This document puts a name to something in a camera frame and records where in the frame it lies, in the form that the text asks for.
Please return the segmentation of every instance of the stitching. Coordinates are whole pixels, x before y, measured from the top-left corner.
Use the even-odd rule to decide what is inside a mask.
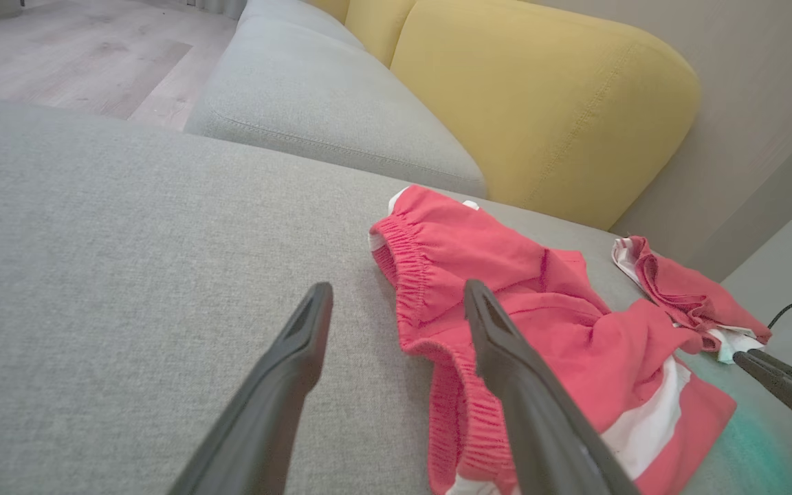
[[[622,71],[622,67],[623,65],[625,65],[626,59],[628,59],[629,54],[631,54],[631,52],[635,50],[635,47],[637,47],[636,44],[632,44],[631,46],[629,46],[628,50],[626,50],[625,53],[622,54],[622,57],[619,57],[619,60],[617,60],[615,65],[613,65],[613,69],[610,71],[610,74],[607,75],[607,79],[606,81],[604,81],[604,84],[597,89],[594,97],[591,98],[591,101],[588,103],[588,106],[585,107],[585,111],[582,112],[582,115],[576,120],[576,122],[574,122],[573,128],[570,129],[570,133],[568,134],[568,137],[564,140],[564,144],[562,145],[562,148],[560,148],[560,150],[558,150],[557,153],[554,154],[552,159],[549,160],[547,165],[543,167],[543,173],[540,176],[540,181],[537,181],[537,186],[533,188],[531,194],[524,201],[523,208],[531,209],[532,204],[534,204],[534,200],[537,198],[537,195],[540,194],[540,188],[542,188],[543,182],[545,181],[549,173],[552,172],[554,164],[558,163],[560,159],[562,159],[562,157],[568,153],[570,148],[573,147],[576,136],[580,133],[580,131],[582,131],[582,129],[585,128],[585,122],[588,121],[588,119],[591,117],[592,112],[596,110],[600,105],[601,101],[603,101],[604,94],[610,91],[610,88],[612,87],[613,79],[616,78],[616,75],[618,75]]]
[[[431,169],[431,168],[425,168],[423,166],[415,165],[413,163],[408,163],[408,162],[405,162],[405,161],[402,161],[402,160],[399,160],[399,159],[392,159],[391,157],[378,156],[378,155],[373,154],[373,153],[367,153],[367,151],[354,150],[352,148],[346,148],[346,147],[339,146],[339,145],[336,145],[336,144],[327,143],[325,141],[316,141],[316,140],[312,140],[312,139],[307,139],[305,137],[299,137],[299,135],[292,135],[292,134],[288,134],[288,133],[282,132],[282,131],[274,131],[273,129],[266,129],[266,128],[264,128],[264,126],[259,126],[259,125],[255,125],[255,124],[249,124],[249,123],[245,123],[245,122],[235,121],[234,119],[232,119],[230,117],[226,117],[225,115],[222,115],[222,113],[219,113],[216,109],[214,109],[214,107],[211,104],[210,104],[210,110],[211,110],[212,113],[214,113],[214,115],[216,115],[220,119],[223,119],[223,120],[228,121],[228,122],[235,123],[236,125],[251,129],[252,131],[255,131],[255,132],[267,133],[267,134],[270,134],[270,135],[275,135],[276,137],[283,138],[283,139],[285,139],[287,141],[295,141],[296,143],[299,143],[299,144],[310,144],[310,145],[317,146],[317,147],[320,147],[320,148],[328,149],[330,151],[339,151],[339,153],[350,153],[350,154],[357,155],[359,157],[368,157],[369,159],[377,160],[378,162],[380,162],[381,165],[387,165],[387,162],[396,163],[398,165],[409,166],[409,167],[412,167],[412,168],[415,168],[415,169],[418,169],[418,170],[431,172],[431,173],[433,173],[433,175],[440,175],[440,176],[444,176],[444,177],[448,177],[448,178],[458,179],[459,181],[463,181],[463,182],[470,182],[472,184],[484,185],[484,181],[481,181],[481,179],[469,179],[469,178],[466,178],[466,177],[460,177],[459,175],[453,175],[453,173],[447,173],[447,172],[442,172],[440,170],[435,170],[435,169]]]

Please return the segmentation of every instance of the couch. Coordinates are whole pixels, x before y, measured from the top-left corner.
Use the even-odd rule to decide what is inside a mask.
[[[323,280],[332,327],[287,492],[430,492],[432,367],[399,350],[393,289],[367,241],[406,185],[0,101],[0,493],[165,492]],[[474,201],[582,251],[613,310],[642,297],[610,261],[612,234]],[[792,413],[738,367],[683,358],[738,401],[685,492],[792,493]]]
[[[678,148],[692,68],[517,0],[250,0],[185,131],[610,228]]]

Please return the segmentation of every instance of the red garment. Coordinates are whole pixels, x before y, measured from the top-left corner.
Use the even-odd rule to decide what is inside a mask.
[[[653,253],[647,238],[617,239],[617,244],[620,242],[630,250],[629,259],[636,260],[638,285],[675,322],[699,333],[722,326],[750,329],[761,344],[769,341],[772,330],[741,307],[722,285]],[[705,334],[704,350],[719,351],[720,341]]]
[[[516,486],[500,402],[475,374],[463,287],[477,278],[540,352],[647,495],[678,492],[729,421],[735,402],[672,357],[695,342],[646,300],[612,313],[582,255],[504,228],[484,210],[426,188],[399,196],[370,232],[396,288],[399,344],[434,362],[428,473],[443,494],[456,476]]]

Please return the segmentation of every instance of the beige wall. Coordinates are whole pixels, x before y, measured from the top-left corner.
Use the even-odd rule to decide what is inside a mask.
[[[638,26],[695,68],[694,128],[613,232],[645,235],[655,250],[722,279],[723,267],[712,273],[710,256],[698,254],[792,154],[792,1],[534,1]]]

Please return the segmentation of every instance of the wooden floor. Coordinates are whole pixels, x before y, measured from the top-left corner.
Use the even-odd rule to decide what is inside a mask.
[[[26,0],[0,19],[0,100],[182,129],[236,25],[179,0]]]

